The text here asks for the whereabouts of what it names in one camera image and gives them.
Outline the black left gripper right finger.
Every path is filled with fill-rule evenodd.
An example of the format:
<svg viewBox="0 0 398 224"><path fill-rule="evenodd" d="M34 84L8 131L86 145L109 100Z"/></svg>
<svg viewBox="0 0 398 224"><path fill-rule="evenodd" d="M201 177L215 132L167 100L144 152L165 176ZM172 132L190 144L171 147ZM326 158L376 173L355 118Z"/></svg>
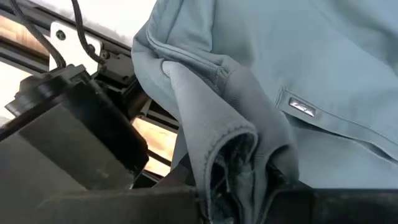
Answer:
<svg viewBox="0 0 398 224"><path fill-rule="evenodd" d="M304 190L310 187L299 181L299 170L297 166L278 165L269 162L267 165L269 183L275 190Z"/></svg>

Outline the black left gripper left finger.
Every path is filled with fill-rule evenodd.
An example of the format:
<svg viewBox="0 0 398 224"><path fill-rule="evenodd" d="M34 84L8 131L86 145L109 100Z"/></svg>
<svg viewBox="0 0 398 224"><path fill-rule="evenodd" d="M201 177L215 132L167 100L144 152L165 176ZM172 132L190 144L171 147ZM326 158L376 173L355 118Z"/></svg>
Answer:
<svg viewBox="0 0 398 224"><path fill-rule="evenodd" d="M196 186L189 155L186 154L177 166L161 179L154 187Z"/></svg>

